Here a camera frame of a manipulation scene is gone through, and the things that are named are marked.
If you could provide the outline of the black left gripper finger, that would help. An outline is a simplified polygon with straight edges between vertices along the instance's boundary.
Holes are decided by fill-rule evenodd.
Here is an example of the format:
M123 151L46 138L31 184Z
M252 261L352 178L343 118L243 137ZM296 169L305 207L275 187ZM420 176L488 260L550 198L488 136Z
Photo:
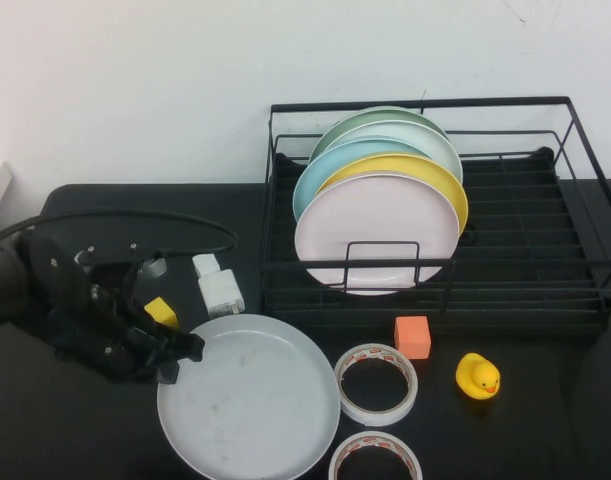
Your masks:
M189 359L203 359L205 341L196 334L153 323L146 327L129 328L129 342L144 355L146 363L165 363Z
M176 360L167 361L156 368L156 382L161 385L174 385L177 382L180 366Z

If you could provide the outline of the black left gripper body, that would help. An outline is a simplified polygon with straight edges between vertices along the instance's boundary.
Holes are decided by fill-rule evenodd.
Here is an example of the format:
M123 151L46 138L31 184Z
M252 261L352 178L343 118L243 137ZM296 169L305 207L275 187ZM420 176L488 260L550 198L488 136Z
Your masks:
M156 329L133 300L134 261L97 263L41 236L29 242L29 260L48 305L37 328L43 339L112 381L156 379Z

